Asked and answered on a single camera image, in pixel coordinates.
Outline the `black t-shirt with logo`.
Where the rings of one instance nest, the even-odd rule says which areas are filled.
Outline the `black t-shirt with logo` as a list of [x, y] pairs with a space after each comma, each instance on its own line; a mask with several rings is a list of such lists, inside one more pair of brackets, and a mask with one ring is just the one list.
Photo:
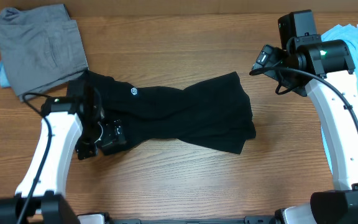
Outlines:
[[136, 88], [89, 70], [68, 84], [74, 95], [88, 84], [109, 123], [120, 120], [125, 144], [108, 147], [105, 155], [130, 150], [149, 139], [179, 139], [211, 149], [240, 154], [256, 137], [250, 98], [236, 72], [205, 80], [185, 89]]

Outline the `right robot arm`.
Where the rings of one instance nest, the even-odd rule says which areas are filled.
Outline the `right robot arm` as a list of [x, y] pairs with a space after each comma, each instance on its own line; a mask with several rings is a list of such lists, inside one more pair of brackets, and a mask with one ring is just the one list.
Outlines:
[[272, 216], [247, 223], [358, 223], [358, 94], [355, 64], [343, 40], [323, 41], [311, 10], [278, 20], [281, 47], [266, 45], [250, 74], [277, 81], [279, 95], [310, 98], [318, 113], [331, 163], [333, 189]]

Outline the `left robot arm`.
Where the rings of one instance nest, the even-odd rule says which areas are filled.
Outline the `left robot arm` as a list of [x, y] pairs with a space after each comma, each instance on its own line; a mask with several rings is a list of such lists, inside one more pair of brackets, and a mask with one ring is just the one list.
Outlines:
[[28, 223], [36, 214], [49, 224], [111, 223], [106, 212], [77, 215], [65, 192], [73, 154], [82, 160], [124, 145], [121, 122], [105, 118], [101, 94], [85, 81], [71, 83], [66, 96], [44, 97], [36, 111], [42, 118], [39, 142], [15, 195], [0, 198], [0, 223]]

